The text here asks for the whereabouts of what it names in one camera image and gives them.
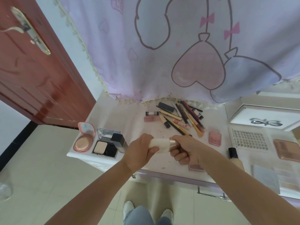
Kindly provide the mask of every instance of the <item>pink blush palette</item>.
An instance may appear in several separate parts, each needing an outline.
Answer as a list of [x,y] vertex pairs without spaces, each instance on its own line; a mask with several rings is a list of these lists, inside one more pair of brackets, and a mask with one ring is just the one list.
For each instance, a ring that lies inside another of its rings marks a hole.
[[220,147],[222,142],[222,134],[219,132],[210,132],[208,142],[211,145],[216,145]]

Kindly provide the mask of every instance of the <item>curtain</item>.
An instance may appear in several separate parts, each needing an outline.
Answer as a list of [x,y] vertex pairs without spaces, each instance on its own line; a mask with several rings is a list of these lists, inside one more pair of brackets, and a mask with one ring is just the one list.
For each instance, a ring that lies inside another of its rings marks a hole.
[[111,95],[223,103],[300,75],[300,0],[59,0]]

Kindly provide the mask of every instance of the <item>black baseboard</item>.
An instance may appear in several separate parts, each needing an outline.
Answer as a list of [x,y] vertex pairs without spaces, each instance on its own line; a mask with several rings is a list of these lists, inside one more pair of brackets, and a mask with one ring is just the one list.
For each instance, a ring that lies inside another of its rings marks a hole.
[[0,155],[0,171],[6,166],[13,155],[18,151],[21,145],[27,140],[30,134],[35,130],[38,124],[30,121],[28,125],[20,132],[20,134],[13,140],[13,142]]

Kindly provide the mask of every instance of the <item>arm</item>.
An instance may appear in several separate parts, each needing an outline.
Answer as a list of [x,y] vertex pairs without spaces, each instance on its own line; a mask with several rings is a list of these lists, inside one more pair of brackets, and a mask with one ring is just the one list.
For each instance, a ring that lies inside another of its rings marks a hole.
[[46,225],[97,225],[119,189],[159,150],[158,147],[148,149],[152,138],[144,133],[133,141],[121,161],[82,190],[52,216]]
[[173,136],[172,139],[187,151],[171,151],[175,160],[181,165],[200,164],[251,224],[299,223],[300,212],[296,208],[218,151],[190,136]]

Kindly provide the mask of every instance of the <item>jeans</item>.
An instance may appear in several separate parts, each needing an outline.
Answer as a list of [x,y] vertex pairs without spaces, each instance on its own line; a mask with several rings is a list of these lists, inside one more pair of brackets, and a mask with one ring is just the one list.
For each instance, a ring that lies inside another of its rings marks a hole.
[[[148,209],[138,206],[134,210],[127,213],[124,219],[124,225],[154,225],[154,221]],[[156,225],[172,225],[168,217],[161,217]]]

